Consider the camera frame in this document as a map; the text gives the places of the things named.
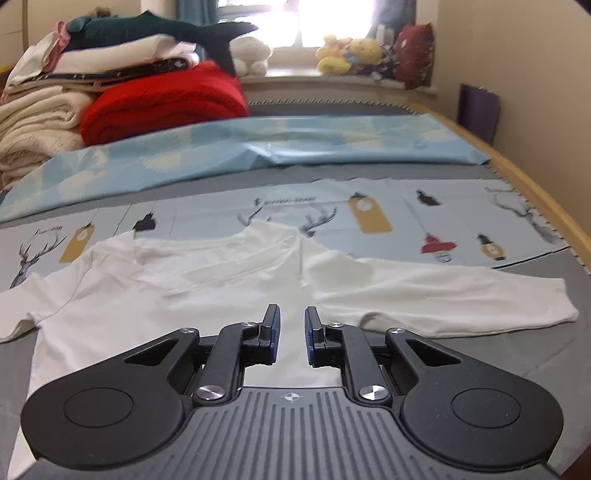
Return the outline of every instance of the ribbed gray surface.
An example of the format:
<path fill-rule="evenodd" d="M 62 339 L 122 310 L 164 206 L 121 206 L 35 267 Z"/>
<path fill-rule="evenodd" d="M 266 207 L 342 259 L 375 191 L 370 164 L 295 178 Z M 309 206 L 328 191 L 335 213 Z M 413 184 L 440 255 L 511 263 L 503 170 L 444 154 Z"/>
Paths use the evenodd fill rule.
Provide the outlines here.
<path fill-rule="evenodd" d="M 299 399 L 289 401 L 286 395 Z M 555 478 L 542 466 L 514 473 L 459 471 L 416 449 L 388 410 L 358 406 L 341 388 L 244 388 L 227 406 L 201 408 L 154 456 L 103 472 L 39 462 L 23 480 L 460 480 Z"/>

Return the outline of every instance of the plush toy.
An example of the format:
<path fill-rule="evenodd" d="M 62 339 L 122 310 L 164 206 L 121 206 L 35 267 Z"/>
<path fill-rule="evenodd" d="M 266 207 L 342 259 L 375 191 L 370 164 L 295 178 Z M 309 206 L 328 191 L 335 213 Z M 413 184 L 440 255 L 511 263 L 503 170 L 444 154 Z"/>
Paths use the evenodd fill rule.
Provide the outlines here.
<path fill-rule="evenodd" d="M 327 57 L 342 59 L 345 47 L 351 42 L 351 38 L 341 38 L 338 40 L 335 35 L 324 36 L 324 46 L 316 50 L 316 59 L 318 61 Z"/>
<path fill-rule="evenodd" d="M 344 58 L 325 57 L 318 62 L 316 68 L 322 75 L 344 75 L 350 70 L 351 64 Z"/>
<path fill-rule="evenodd" d="M 343 38 L 334 35 L 324 37 L 326 44 L 316 51 L 319 60 L 317 68 L 322 75 L 345 75 L 346 73 L 371 74 L 376 79 L 381 75 L 374 72 L 386 57 L 382 46 L 373 38 Z"/>
<path fill-rule="evenodd" d="M 230 42 L 234 69 L 239 77 L 256 75 L 264 77 L 269 71 L 268 58 L 273 49 L 255 37 L 238 37 Z"/>
<path fill-rule="evenodd" d="M 343 55 L 354 65 L 380 65 L 383 53 L 382 46 L 373 38 L 356 38 L 347 45 Z"/>

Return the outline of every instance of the wall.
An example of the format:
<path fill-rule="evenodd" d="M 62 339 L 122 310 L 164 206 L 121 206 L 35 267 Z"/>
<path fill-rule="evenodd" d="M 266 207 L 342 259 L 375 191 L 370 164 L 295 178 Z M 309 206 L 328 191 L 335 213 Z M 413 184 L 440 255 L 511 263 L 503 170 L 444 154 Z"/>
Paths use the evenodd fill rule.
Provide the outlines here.
<path fill-rule="evenodd" d="M 22 55 L 22 0 L 9 0 L 0 8 L 0 67 Z"/>
<path fill-rule="evenodd" d="M 432 108 L 460 83 L 501 96 L 495 148 L 591 233 L 591 16 L 574 0 L 443 0 Z"/>

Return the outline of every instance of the pillow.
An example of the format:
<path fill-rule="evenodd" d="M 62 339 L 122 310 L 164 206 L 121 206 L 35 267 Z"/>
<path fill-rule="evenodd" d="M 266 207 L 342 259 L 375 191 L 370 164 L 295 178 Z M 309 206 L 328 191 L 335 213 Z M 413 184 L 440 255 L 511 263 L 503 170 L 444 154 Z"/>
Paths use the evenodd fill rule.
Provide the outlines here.
<path fill-rule="evenodd" d="M 394 44 L 399 65 L 394 78 L 407 90 L 431 84 L 435 37 L 431 24 L 406 25 Z"/>

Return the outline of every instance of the white towel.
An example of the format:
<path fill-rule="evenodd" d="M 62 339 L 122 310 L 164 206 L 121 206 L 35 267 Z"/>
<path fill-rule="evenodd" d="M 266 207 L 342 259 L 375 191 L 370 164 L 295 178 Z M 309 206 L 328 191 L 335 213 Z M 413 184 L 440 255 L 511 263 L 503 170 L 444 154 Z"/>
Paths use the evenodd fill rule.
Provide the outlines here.
<path fill-rule="evenodd" d="M 67 130 L 77 127 L 94 97 L 83 92 L 65 92 L 61 86 L 31 92 L 0 106 L 0 138 L 22 127 Z"/>
<path fill-rule="evenodd" d="M 28 125 L 6 135 L 0 141 L 2 190 L 9 190 L 27 173 L 55 155 L 82 147 L 82 136 L 72 130 L 39 130 Z"/>
<path fill-rule="evenodd" d="M 51 157 L 82 148 L 75 129 L 93 100 L 87 93 L 54 86 L 0 106 L 2 189 L 10 189 Z"/>

